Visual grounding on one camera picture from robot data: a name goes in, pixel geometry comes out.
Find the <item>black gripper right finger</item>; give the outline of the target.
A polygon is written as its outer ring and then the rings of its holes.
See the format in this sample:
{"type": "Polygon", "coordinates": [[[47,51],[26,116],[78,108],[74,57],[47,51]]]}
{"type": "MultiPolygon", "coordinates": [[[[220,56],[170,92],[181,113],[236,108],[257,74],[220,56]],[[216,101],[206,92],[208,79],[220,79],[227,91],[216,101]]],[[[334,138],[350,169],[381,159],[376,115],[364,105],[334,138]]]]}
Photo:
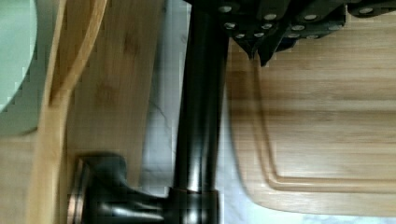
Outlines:
{"type": "Polygon", "coordinates": [[[269,0],[276,21],[258,48],[261,66],[276,52],[291,49],[299,39],[318,39],[342,29],[347,13],[367,19],[395,10],[395,0],[269,0]]]}

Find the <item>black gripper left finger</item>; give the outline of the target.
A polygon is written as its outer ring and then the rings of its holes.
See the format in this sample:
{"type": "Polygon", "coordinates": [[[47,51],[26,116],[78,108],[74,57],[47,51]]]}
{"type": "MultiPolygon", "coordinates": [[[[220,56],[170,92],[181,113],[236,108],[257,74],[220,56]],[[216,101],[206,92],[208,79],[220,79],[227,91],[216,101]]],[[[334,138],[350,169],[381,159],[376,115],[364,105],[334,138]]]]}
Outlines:
{"type": "Polygon", "coordinates": [[[287,37],[292,19],[291,0],[184,0],[219,19],[220,26],[249,59],[270,60],[275,52],[291,49],[287,37]]]}

